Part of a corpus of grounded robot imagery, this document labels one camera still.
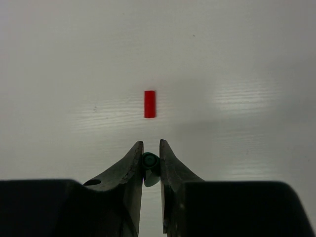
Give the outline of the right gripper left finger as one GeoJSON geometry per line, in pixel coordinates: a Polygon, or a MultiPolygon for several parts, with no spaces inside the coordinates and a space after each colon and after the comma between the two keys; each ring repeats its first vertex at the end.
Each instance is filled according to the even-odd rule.
{"type": "Polygon", "coordinates": [[[137,141],[118,162],[83,185],[96,194],[97,237],[137,237],[142,199],[142,154],[137,141]]]}

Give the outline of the dark green pen cap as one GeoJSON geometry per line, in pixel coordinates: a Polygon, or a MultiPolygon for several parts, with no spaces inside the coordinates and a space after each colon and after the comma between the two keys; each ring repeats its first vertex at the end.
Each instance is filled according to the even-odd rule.
{"type": "Polygon", "coordinates": [[[154,186],[160,181],[160,159],[157,155],[146,152],[142,159],[143,180],[145,187],[154,186]]]}

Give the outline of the red pen cap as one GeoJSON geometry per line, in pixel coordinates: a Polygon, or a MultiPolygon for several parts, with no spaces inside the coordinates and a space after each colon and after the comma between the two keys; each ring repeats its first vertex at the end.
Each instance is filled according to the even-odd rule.
{"type": "Polygon", "coordinates": [[[156,117],[156,92],[154,90],[144,91],[144,118],[156,117]]]}

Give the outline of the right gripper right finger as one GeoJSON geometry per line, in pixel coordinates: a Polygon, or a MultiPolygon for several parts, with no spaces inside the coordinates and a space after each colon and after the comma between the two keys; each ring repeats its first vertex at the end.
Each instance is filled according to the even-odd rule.
{"type": "Polygon", "coordinates": [[[176,157],[169,143],[164,139],[161,139],[159,143],[159,158],[163,232],[173,234],[176,230],[174,210],[180,186],[185,182],[203,182],[204,180],[176,157]]]}

